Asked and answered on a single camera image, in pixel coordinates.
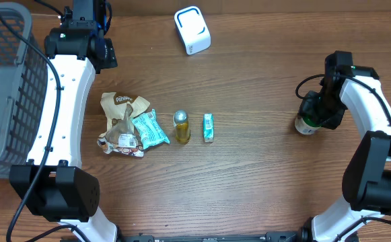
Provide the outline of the teal white small packet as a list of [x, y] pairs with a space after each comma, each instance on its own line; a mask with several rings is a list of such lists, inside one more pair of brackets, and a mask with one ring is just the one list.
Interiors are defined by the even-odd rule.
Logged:
[[212, 143], [214, 141], [214, 117], [212, 113], [204, 114], [203, 137], [206, 143]]

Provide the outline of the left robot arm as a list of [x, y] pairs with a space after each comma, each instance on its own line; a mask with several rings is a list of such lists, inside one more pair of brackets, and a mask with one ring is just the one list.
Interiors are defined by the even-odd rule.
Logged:
[[120, 231], [99, 207], [99, 181], [82, 168], [81, 131], [87, 96], [102, 69], [117, 66], [106, 37], [112, 19], [107, 1], [74, 1], [44, 40], [46, 94], [34, 143], [9, 181], [20, 207], [69, 229], [80, 241], [118, 241]]

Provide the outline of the brown snack package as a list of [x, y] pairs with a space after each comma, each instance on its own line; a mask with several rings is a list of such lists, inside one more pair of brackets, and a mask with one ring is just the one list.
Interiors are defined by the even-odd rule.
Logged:
[[107, 119], [107, 130], [97, 139], [103, 152], [143, 157], [143, 147], [131, 119], [145, 112], [150, 103], [138, 95], [107, 92], [102, 94], [100, 104]]

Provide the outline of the green lid white jar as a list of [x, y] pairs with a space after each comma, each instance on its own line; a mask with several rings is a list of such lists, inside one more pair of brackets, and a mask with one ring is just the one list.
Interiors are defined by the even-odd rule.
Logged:
[[318, 129], [321, 128], [320, 124], [316, 124], [311, 121], [307, 116], [297, 115], [295, 122], [295, 129], [303, 135], [314, 134]]

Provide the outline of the yellow bottle with silver cap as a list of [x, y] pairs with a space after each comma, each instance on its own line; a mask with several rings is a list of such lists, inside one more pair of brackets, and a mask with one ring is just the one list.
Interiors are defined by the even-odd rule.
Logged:
[[176, 140], [186, 144], [190, 140], [190, 126], [188, 114], [184, 110], [178, 110], [173, 116]]

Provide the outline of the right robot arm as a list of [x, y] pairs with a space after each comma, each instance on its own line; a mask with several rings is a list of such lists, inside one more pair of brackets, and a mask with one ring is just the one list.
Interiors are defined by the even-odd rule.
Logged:
[[361, 142], [343, 174], [341, 197], [309, 218], [293, 240], [358, 241], [369, 222], [391, 225], [391, 107], [375, 69], [354, 65], [351, 52], [329, 54], [317, 78], [319, 92], [298, 95], [295, 129], [303, 135], [334, 130], [349, 111]]

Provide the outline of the teal white large packet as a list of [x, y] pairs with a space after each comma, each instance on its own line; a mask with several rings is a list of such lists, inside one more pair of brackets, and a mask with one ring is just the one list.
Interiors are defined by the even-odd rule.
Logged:
[[169, 138], [157, 122], [155, 109], [142, 113], [136, 118], [132, 118], [131, 121], [139, 133], [144, 150], [162, 143], [170, 143]]

